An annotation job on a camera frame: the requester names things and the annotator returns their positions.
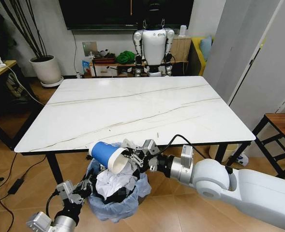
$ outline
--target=marble table top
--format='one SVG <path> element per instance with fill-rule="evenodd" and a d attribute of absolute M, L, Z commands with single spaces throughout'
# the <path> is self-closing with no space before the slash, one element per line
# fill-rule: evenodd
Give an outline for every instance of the marble table top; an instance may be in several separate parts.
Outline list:
<path fill-rule="evenodd" d="M 166 145 L 175 134 L 193 144 L 255 139 L 201 76 L 67 79 L 15 152 L 79 150 L 125 138 Z"/>

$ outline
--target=plastic bag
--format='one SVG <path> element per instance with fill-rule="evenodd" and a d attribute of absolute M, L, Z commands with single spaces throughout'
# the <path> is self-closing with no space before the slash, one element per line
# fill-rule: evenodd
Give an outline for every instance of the plastic bag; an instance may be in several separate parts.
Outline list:
<path fill-rule="evenodd" d="M 100 164 L 95 159 L 90 162 L 87 172 L 91 169 L 93 169 L 94 174 L 97 174 L 100 170 Z M 138 197 L 145 197 L 150 192 L 151 186 L 148 183 L 148 177 L 145 173 L 141 173 L 133 193 L 121 203 L 104 204 L 102 199 L 91 195 L 88 197 L 88 204 L 99 220 L 106 221 L 110 219 L 112 222 L 117 223 L 121 219 L 134 215 L 139 205 Z"/>

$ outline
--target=power adapter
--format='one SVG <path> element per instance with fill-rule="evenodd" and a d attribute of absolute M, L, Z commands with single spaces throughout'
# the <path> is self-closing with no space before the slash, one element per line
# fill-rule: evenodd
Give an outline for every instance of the power adapter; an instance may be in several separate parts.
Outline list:
<path fill-rule="evenodd" d="M 15 194 L 18 191 L 18 189 L 21 187 L 23 182 L 24 179 L 17 179 L 15 183 L 11 186 L 11 188 L 8 190 L 8 194 L 10 195 Z"/>

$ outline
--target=tv screen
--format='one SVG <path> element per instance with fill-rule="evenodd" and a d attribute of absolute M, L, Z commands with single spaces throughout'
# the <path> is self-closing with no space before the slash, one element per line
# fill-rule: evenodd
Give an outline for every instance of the tv screen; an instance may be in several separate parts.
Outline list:
<path fill-rule="evenodd" d="M 68 30 L 142 29 L 150 0 L 59 0 Z M 189 25 L 194 0 L 158 0 L 165 25 Z"/>

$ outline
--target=blue paper cup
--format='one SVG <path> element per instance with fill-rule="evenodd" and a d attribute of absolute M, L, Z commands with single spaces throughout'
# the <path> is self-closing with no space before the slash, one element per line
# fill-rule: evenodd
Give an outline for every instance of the blue paper cup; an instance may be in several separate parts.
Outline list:
<path fill-rule="evenodd" d="M 128 161 L 126 157 L 121 155 L 124 150 L 127 149 L 104 142 L 95 142 L 90 145 L 89 154 L 114 174 L 118 174 Z"/>

